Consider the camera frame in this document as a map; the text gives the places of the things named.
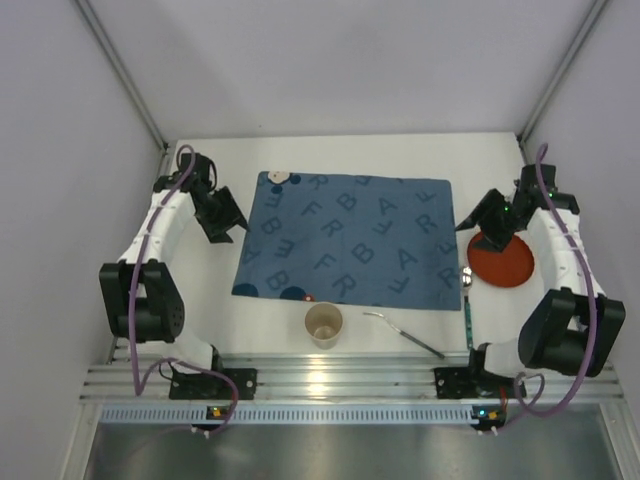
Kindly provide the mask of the blue letter-print cloth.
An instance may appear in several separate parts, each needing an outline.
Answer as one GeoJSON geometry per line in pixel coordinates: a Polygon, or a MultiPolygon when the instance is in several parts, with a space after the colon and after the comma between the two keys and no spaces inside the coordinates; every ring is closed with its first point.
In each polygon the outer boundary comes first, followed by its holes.
{"type": "Polygon", "coordinates": [[[262,171],[248,226],[236,296],[461,308],[447,180],[262,171]]]}

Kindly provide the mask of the beige plastic cup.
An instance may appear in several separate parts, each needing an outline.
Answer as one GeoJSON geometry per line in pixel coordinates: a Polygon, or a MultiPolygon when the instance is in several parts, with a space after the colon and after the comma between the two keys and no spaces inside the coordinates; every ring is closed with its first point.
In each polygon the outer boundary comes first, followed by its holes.
{"type": "Polygon", "coordinates": [[[333,304],[318,303],[305,315],[304,326],[312,342],[322,350],[332,349],[344,326],[341,311],[333,304]]]}

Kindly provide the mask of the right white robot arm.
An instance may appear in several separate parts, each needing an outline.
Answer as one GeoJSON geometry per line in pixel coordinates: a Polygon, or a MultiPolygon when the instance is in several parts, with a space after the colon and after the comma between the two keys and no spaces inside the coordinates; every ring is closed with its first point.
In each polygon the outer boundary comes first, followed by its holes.
{"type": "Polygon", "coordinates": [[[519,285],[518,268],[538,272],[543,297],[515,339],[485,343],[470,363],[485,375],[513,378],[546,369],[596,377],[626,318],[624,304],[608,297],[588,264],[580,238],[580,208],[560,192],[553,165],[526,165],[506,197],[491,189],[458,230],[478,232],[467,246],[473,273],[494,286],[519,285]]]}

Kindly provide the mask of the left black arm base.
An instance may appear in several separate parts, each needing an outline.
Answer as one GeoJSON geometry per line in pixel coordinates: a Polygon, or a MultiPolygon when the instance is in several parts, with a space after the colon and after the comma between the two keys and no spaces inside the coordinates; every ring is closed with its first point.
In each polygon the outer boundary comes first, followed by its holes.
{"type": "MultiPolygon", "coordinates": [[[[253,400],[258,372],[253,368],[227,368],[223,374],[237,387],[239,400],[253,400]]],[[[171,400],[231,400],[231,386],[222,379],[204,373],[181,372],[172,367],[171,400]]]]}

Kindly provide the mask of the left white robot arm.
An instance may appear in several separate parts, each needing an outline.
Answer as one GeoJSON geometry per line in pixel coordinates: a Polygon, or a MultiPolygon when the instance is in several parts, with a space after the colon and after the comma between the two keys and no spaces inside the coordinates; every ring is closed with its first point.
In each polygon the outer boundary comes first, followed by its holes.
{"type": "Polygon", "coordinates": [[[248,222],[228,187],[217,184],[212,159],[185,145],[176,154],[177,169],[159,177],[151,203],[130,246],[99,271],[99,283],[111,333],[130,348],[162,343],[164,353],[196,367],[220,371],[217,349],[186,326],[186,308],[170,272],[186,227],[196,221],[211,244],[230,243],[229,231],[248,230],[248,222]]]}

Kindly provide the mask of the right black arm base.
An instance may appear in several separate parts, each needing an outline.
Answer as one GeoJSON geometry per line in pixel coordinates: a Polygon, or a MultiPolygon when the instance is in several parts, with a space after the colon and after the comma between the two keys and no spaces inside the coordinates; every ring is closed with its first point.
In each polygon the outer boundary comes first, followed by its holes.
{"type": "Polygon", "coordinates": [[[468,366],[438,367],[433,373],[439,400],[516,398],[512,378],[478,373],[468,366]]]}

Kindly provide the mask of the red plastic plate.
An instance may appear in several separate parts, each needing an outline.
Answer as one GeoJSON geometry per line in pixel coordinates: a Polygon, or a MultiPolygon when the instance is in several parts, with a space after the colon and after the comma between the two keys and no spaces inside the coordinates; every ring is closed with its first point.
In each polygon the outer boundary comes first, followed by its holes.
{"type": "Polygon", "coordinates": [[[534,255],[529,246],[514,236],[502,252],[476,247],[484,238],[481,232],[470,240],[467,258],[472,272],[485,283],[498,288],[515,288],[526,283],[534,273],[534,255]]]}

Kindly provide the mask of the left aluminium frame post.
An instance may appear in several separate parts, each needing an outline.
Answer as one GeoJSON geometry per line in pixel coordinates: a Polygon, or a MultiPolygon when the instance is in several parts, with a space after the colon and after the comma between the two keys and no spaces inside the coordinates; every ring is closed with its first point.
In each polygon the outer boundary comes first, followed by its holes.
{"type": "Polygon", "coordinates": [[[129,102],[144,124],[154,144],[161,152],[165,152],[168,149],[168,142],[165,140],[160,128],[153,119],[139,88],[121,58],[116,45],[107,32],[92,2],[88,0],[71,0],[71,4],[78,12],[91,36],[102,51],[112,72],[117,77],[129,102]]]}

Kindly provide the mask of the aluminium frame post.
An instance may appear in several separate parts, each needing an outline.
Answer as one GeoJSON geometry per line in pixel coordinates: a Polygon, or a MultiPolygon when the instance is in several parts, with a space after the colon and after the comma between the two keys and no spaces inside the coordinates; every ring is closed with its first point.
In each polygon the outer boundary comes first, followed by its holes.
{"type": "Polygon", "coordinates": [[[78,12],[91,36],[102,51],[112,72],[117,77],[129,102],[144,124],[154,144],[161,152],[165,152],[168,149],[168,142],[165,140],[160,128],[153,119],[139,88],[121,58],[116,45],[107,32],[92,2],[88,0],[71,0],[71,4],[78,12]]]}
{"type": "Polygon", "coordinates": [[[593,0],[589,3],[589,8],[579,22],[576,31],[572,34],[570,42],[561,55],[560,61],[554,68],[533,108],[527,115],[524,126],[516,135],[520,146],[525,145],[533,135],[610,4],[610,0],[593,0]]]}

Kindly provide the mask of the aluminium mounting rail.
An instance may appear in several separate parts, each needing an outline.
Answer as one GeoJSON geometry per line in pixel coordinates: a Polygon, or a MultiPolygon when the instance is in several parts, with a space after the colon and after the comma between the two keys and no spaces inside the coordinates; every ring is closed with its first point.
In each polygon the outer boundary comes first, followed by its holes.
{"type": "MultiPolygon", "coordinates": [[[[229,355],[225,367],[257,370],[255,401],[302,401],[349,403],[374,400],[401,403],[437,400],[434,369],[463,366],[466,357],[448,357],[447,362],[426,353],[404,354],[300,354],[229,355]]],[[[545,372],[544,395],[539,405],[560,400],[572,381],[559,374],[545,372]]],[[[141,397],[135,397],[128,360],[122,355],[110,364],[89,367],[80,391],[84,402],[168,400],[170,386],[159,374],[150,377],[141,397]]],[[[600,403],[624,398],[612,366],[607,365],[595,379],[586,380],[575,403],[600,403]]]]}

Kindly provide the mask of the right aluminium frame post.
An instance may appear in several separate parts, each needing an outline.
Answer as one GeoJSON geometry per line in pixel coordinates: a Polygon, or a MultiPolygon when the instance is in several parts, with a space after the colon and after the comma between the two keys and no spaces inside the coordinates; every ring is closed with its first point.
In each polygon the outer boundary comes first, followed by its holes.
{"type": "Polygon", "coordinates": [[[576,31],[572,34],[570,42],[561,55],[560,61],[554,68],[533,108],[527,115],[524,126],[516,135],[520,146],[525,145],[533,135],[610,4],[610,0],[593,0],[589,3],[589,8],[579,22],[576,31]]]}

